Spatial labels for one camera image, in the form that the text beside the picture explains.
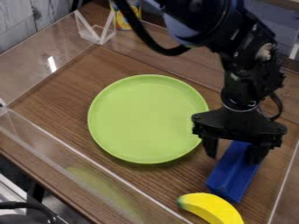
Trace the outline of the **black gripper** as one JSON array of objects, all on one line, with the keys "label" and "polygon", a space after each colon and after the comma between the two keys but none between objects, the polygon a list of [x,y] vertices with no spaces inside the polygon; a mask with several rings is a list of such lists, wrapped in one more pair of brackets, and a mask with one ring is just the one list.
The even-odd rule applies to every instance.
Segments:
[{"label": "black gripper", "polygon": [[205,154],[217,156],[218,140],[228,139],[252,143],[247,148],[247,161],[259,164],[268,152],[279,147],[285,126],[265,119],[256,110],[234,112],[225,107],[190,116],[192,132],[201,139]]}]

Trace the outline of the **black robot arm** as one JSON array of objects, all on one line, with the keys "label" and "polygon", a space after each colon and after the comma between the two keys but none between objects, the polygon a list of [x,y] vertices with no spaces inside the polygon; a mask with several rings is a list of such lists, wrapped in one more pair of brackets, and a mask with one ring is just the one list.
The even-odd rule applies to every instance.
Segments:
[{"label": "black robot arm", "polygon": [[248,143],[247,161],[257,164],[279,147],[287,128],[260,108],[264,99],[283,106],[276,90],[285,75],[276,35],[251,13],[244,0],[154,0],[168,32],[188,47],[205,46],[224,69],[221,107],[190,116],[192,133],[206,155],[217,155],[218,140]]}]

